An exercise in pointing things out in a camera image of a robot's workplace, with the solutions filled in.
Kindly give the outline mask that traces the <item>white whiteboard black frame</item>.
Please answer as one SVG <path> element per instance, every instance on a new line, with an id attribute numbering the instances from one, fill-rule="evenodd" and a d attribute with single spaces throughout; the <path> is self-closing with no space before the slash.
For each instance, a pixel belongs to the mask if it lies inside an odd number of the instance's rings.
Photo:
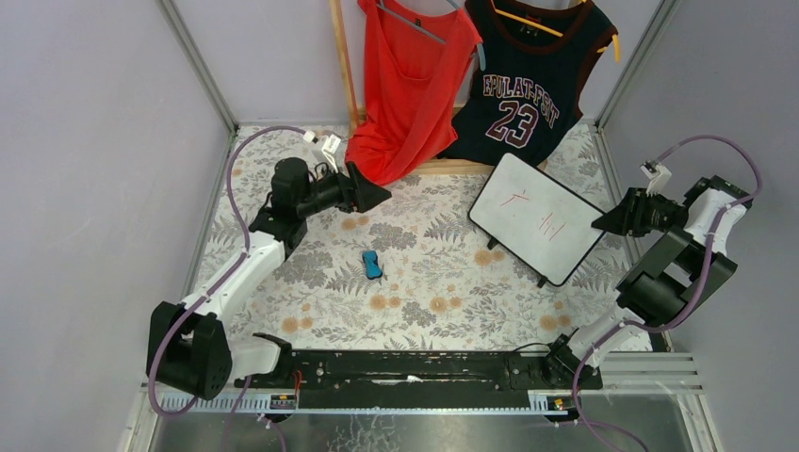
<path id="1" fill-rule="evenodd" d="M 540 275 L 568 282 L 605 234 L 592 226 L 604 212 L 540 169 L 506 153 L 468 210 L 468 219 Z"/>

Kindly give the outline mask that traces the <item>blue whiteboard eraser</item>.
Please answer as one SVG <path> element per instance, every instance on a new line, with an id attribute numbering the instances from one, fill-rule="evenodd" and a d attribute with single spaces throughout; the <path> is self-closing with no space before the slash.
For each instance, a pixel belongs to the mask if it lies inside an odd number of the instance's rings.
<path id="1" fill-rule="evenodd" d="M 375 250 L 363 251 L 362 261 L 365 266 L 365 274 L 369 281 L 379 280 L 383 276 L 383 270 L 379 263 L 379 256 Z"/>

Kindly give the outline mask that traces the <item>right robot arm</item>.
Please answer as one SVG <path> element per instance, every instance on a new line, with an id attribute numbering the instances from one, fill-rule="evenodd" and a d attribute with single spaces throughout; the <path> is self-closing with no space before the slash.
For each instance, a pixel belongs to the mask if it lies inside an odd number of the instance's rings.
<path id="1" fill-rule="evenodd" d="M 593 227 L 622 236 L 661 236 L 617 284 L 618 297 L 604 315 L 550 344 L 542 361 L 546 384 L 579 384 L 638 331 L 667 331 L 680 324 L 737 270 L 726 241 L 751 205 L 750 194 L 719 176 L 701 178 L 683 202 L 629 189 Z"/>

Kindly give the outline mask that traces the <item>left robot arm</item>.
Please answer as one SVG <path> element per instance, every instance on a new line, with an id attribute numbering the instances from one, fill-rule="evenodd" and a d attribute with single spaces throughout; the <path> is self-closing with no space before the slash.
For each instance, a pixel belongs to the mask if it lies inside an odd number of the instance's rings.
<path id="1" fill-rule="evenodd" d="M 279 161 L 268 201 L 246 227 L 244 245 L 200 289 L 179 303 L 160 302 L 151 314 L 146 375 L 197 399 L 211 400 L 237 379 L 276 374 L 285 378 L 292 346 L 266 333 L 228 339 L 225 327 L 256 287 L 301 244 L 307 220 L 330 208 L 365 213 L 391 197 L 353 164 L 313 178 L 298 157 Z"/>

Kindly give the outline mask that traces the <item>floral table mat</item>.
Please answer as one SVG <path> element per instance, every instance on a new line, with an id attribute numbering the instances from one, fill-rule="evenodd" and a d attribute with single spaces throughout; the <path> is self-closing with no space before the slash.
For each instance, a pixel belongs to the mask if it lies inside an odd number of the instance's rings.
<path id="1" fill-rule="evenodd" d="M 542 347 L 590 323 L 615 300 L 625 241 L 603 237 L 560 287 L 487 236 L 467 214 L 485 176 L 409 175 L 363 215 L 327 210 L 288 261 L 263 280 L 226 327 L 297 348 L 510 350 Z M 383 276 L 369 281 L 362 252 Z"/>

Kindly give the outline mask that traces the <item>wooden clothes rack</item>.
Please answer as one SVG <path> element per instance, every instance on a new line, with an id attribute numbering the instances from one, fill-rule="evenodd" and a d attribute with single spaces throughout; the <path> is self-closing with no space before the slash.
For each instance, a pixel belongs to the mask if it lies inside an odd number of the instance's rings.
<path id="1" fill-rule="evenodd" d="M 351 70 L 351 59 L 347 43 L 344 14 L 339 0 L 329 0 L 329 9 L 334 32 L 334 42 L 338 59 L 339 70 L 343 83 L 343 92 L 348 109 L 349 132 L 351 137 L 354 131 L 366 118 L 366 109 L 357 104 L 356 93 Z M 483 165 L 463 159 L 432 159 L 413 171 L 413 175 L 461 175 L 461 174 L 490 174 L 493 166 Z"/>

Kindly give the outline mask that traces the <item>red tank top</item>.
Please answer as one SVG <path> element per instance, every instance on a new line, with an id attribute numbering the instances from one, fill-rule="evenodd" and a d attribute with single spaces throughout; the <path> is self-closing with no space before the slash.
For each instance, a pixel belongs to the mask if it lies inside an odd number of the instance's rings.
<path id="1" fill-rule="evenodd" d="M 419 14 L 399 1 L 361 1 L 366 17 L 366 119 L 346 159 L 386 186 L 443 152 L 458 137 L 457 94 L 481 36 L 464 8 Z"/>

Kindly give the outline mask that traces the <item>navy basketball jersey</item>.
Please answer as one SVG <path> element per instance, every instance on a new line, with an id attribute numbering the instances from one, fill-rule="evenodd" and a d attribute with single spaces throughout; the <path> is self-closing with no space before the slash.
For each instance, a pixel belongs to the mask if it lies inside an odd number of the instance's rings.
<path id="1" fill-rule="evenodd" d="M 593 1 L 567 9 L 520 1 L 467 1 L 485 66 L 454 116 L 457 139 L 439 155 L 494 166 L 510 153 L 546 162 L 581 119 L 583 88 L 618 31 Z"/>

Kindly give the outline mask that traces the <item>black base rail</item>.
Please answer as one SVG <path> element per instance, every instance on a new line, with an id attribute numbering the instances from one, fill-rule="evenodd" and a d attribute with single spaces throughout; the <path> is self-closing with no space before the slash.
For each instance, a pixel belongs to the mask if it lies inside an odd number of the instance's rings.
<path id="1" fill-rule="evenodd" d="M 530 396 L 599 390 L 599 371 L 544 352 L 297 349 L 254 389 L 286 389 L 302 409 L 528 409 Z"/>

